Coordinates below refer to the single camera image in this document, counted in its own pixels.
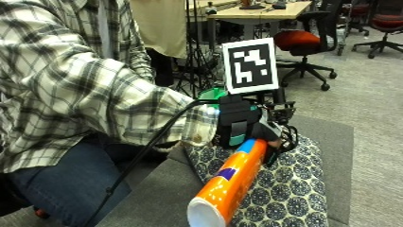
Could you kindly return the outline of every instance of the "plaid shirt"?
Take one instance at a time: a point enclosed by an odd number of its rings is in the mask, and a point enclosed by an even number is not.
[[[111,1],[114,59],[106,59],[98,0],[0,1],[0,172],[54,166],[91,133],[145,145],[193,99],[153,85],[127,0]],[[200,106],[164,142],[203,146],[217,114]]]

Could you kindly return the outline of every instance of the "patterned fabric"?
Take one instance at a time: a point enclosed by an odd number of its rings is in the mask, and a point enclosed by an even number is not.
[[[326,227],[326,197],[318,143],[300,135],[298,147],[263,166],[232,220],[237,227]],[[187,147],[204,183],[233,150]]]
[[[193,99],[156,87],[127,0],[110,1],[114,59],[106,59],[99,0],[0,1],[0,172],[55,165],[95,131],[145,145]],[[209,143],[217,114],[205,106],[161,142]]]

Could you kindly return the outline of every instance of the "white can cap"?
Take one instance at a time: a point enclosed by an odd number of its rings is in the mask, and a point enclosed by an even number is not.
[[[225,227],[225,218],[219,209],[200,197],[189,202],[188,221],[191,227]]]

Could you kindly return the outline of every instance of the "chair base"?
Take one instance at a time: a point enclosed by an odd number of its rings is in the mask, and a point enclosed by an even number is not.
[[[324,91],[328,91],[330,89],[330,85],[326,82],[326,78],[318,73],[317,70],[329,71],[330,72],[329,77],[332,79],[334,79],[338,76],[338,74],[336,73],[336,70],[333,68],[324,67],[324,66],[309,63],[306,57],[304,57],[302,62],[290,63],[290,64],[278,63],[277,68],[294,68],[293,71],[290,73],[288,73],[286,76],[281,80],[282,87],[289,86],[289,82],[286,81],[286,79],[290,76],[293,76],[296,73],[300,73],[300,77],[304,78],[305,72],[309,72],[316,78],[318,78],[324,82],[321,89]]]
[[[353,28],[357,29],[360,32],[365,32],[365,36],[369,36],[369,30],[365,29],[365,25],[356,22],[349,23],[348,35],[350,34]]]
[[[386,47],[389,47],[389,48],[400,51],[401,53],[403,53],[403,44],[389,42],[389,34],[390,33],[386,33],[382,41],[376,41],[376,42],[369,42],[369,43],[362,43],[362,44],[354,44],[352,50],[357,51],[357,46],[360,46],[360,45],[369,45],[372,49],[370,49],[370,52],[368,54],[368,57],[370,59],[376,58],[377,50],[378,50],[380,53],[382,53]]]

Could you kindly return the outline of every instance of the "red office chair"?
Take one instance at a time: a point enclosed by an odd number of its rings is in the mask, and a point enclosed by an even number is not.
[[[353,51],[357,51],[357,46],[369,45],[372,50],[368,54],[370,59],[376,58],[376,52],[384,52],[389,47],[403,53],[403,44],[397,44],[389,41],[389,35],[400,34],[403,32],[403,1],[402,0],[380,0],[374,5],[374,12],[370,18],[370,26],[377,30],[385,32],[382,41],[354,44]]]
[[[302,13],[297,19],[304,23],[304,30],[286,30],[280,32],[273,38],[274,43],[284,51],[290,51],[293,56],[301,56],[302,62],[297,63],[280,63],[278,68],[294,68],[288,73],[281,81],[281,86],[286,87],[289,83],[286,79],[300,72],[300,76],[304,78],[305,72],[318,78],[324,84],[321,89],[328,91],[330,85],[326,83],[326,78],[318,73],[317,70],[325,70],[330,72],[330,78],[334,79],[338,74],[333,68],[328,68],[320,65],[308,63],[308,56],[318,54],[325,51],[333,51],[338,46],[337,36],[337,23],[342,11],[344,0],[324,0],[318,11],[309,11]],[[310,32],[310,21],[317,21],[320,36]],[[333,42],[329,45],[328,39],[332,38]]]
[[[348,34],[352,32],[352,29],[357,29],[360,32],[365,32],[365,36],[369,36],[369,30],[365,29],[364,21],[368,18],[370,11],[370,3],[358,3],[354,1],[352,5],[344,6],[344,15],[350,17]]]

